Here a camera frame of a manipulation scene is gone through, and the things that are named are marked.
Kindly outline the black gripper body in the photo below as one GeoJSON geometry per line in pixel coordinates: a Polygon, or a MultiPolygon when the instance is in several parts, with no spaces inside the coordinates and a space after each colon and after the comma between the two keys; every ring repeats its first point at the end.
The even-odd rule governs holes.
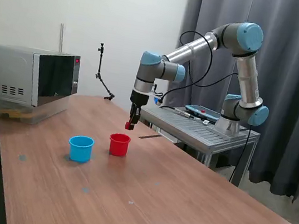
{"type": "Polygon", "coordinates": [[[140,92],[135,91],[134,89],[130,95],[130,101],[137,106],[145,106],[149,101],[149,95],[142,94],[140,92]]]}

